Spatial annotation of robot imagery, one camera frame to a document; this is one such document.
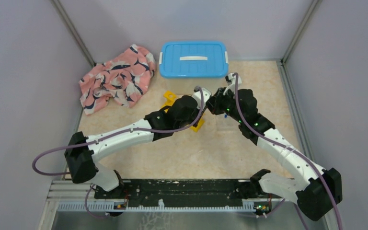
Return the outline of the yellow test tube rack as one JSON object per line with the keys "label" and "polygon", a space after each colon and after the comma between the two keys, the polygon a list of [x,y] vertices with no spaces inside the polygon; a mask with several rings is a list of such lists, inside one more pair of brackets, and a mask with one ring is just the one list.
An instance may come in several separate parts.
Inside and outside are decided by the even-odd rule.
{"label": "yellow test tube rack", "polygon": [[[166,91],[163,94],[163,97],[165,98],[166,101],[164,102],[162,108],[167,107],[167,106],[172,106],[173,103],[176,101],[176,99],[178,99],[178,96],[175,93],[171,92],[171,91]],[[197,133],[201,129],[201,127],[203,126],[204,122],[205,122],[204,118],[201,117],[199,119],[198,123],[194,126],[191,126],[190,129],[193,132]]]}

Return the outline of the blue plastic bin lid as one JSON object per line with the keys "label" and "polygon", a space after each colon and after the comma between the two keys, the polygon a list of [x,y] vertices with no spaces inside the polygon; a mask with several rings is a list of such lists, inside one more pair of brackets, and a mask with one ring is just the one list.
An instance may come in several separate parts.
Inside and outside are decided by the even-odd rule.
{"label": "blue plastic bin lid", "polygon": [[228,70],[228,52],[220,41],[172,41],[161,48],[159,71],[167,79],[222,78]]}

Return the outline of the pink patterned cloth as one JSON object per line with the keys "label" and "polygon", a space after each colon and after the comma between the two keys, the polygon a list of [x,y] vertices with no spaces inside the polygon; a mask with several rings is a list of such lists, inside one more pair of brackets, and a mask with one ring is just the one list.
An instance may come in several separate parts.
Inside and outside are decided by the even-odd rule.
{"label": "pink patterned cloth", "polygon": [[84,113],[98,112],[111,99],[120,106],[132,108],[147,93],[156,70],[153,54],[136,44],[107,62],[97,63],[79,80]]}

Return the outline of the clear plastic tube rack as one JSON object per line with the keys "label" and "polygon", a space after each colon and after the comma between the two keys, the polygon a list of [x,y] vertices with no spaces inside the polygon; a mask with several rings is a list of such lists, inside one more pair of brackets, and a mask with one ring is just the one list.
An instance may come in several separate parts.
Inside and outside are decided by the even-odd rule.
{"label": "clear plastic tube rack", "polygon": [[230,116],[225,119],[224,115],[226,114],[216,116],[217,131],[224,132],[238,130],[239,123]]}

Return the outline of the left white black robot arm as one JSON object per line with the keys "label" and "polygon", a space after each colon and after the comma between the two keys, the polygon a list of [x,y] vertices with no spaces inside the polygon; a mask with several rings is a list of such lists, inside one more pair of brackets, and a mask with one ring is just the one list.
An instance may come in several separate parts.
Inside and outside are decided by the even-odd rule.
{"label": "left white black robot arm", "polygon": [[196,125],[209,98],[210,95],[201,92],[184,95],[172,106],[165,106],[123,128],[90,136],[81,131],[73,134],[64,154],[72,182],[90,182],[112,198],[121,197],[125,186],[120,175],[101,165],[100,160],[127,147],[167,138]]}

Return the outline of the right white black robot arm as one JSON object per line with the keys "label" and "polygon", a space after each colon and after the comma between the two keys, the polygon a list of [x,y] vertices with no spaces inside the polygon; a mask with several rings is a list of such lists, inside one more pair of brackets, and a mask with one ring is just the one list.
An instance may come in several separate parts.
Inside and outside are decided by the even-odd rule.
{"label": "right white black robot arm", "polygon": [[250,89],[237,93],[219,88],[206,107],[213,115],[226,114],[238,122],[242,135],[267,151],[293,177],[279,176],[262,169],[251,177],[251,193],[281,196],[296,204],[312,221],[320,220],[342,199],[342,177],[335,169],[325,169],[292,146],[275,125],[258,112],[257,100]]}

